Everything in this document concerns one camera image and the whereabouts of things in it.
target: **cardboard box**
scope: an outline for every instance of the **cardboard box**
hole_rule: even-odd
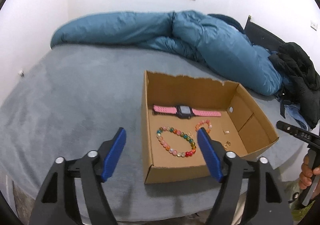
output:
[[[217,110],[221,117],[179,119],[173,115],[154,115],[152,106],[187,105],[201,110]],[[226,144],[227,151],[254,160],[278,140],[278,135],[266,115],[239,83],[220,82],[210,78],[170,76],[146,71],[142,92],[141,133],[145,183],[181,181],[209,175],[198,147],[195,126],[209,119],[210,137]],[[170,126],[184,133],[191,132],[197,151],[192,157],[169,154],[156,137],[159,127]],[[190,151],[190,144],[169,132],[164,140],[178,152]]]

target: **human hand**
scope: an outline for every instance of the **human hand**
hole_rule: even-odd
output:
[[[312,184],[312,180],[311,180],[312,175],[319,175],[320,174],[320,166],[313,169],[313,171],[312,171],[308,167],[308,164],[309,164],[309,156],[306,155],[303,159],[303,164],[301,166],[302,172],[299,176],[299,178],[300,178],[299,187],[302,190],[306,189],[307,187],[309,187]],[[320,184],[320,181],[319,181],[317,188],[316,188],[315,192],[313,193],[311,199],[313,199],[314,197],[316,197],[317,195],[320,194],[320,185],[319,184]]]

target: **black headboard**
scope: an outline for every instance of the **black headboard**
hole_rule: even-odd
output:
[[[260,45],[271,51],[277,51],[279,46],[284,43],[283,40],[273,33],[251,22],[250,15],[247,24],[245,25],[244,32],[253,44]]]

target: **blue comforter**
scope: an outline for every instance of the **blue comforter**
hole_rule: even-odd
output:
[[[276,93],[282,78],[268,60],[269,52],[252,45],[229,23],[196,11],[102,13],[62,26],[54,33],[51,47],[77,43],[161,50],[206,64],[260,94]]]

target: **blue gripper pad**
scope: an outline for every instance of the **blue gripper pad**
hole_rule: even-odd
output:
[[[120,155],[126,143],[127,134],[124,129],[121,129],[117,133],[117,137],[113,138],[114,143],[108,153],[108,155],[103,160],[103,172],[101,174],[102,181],[107,181],[115,171],[116,165],[119,161]]]
[[[212,145],[219,143],[212,141],[204,128],[201,128],[197,133],[197,140],[204,160],[209,169],[210,175],[215,178],[218,182],[222,182],[224,177],[221,171],[221,162],[217,153],[214,151]]]

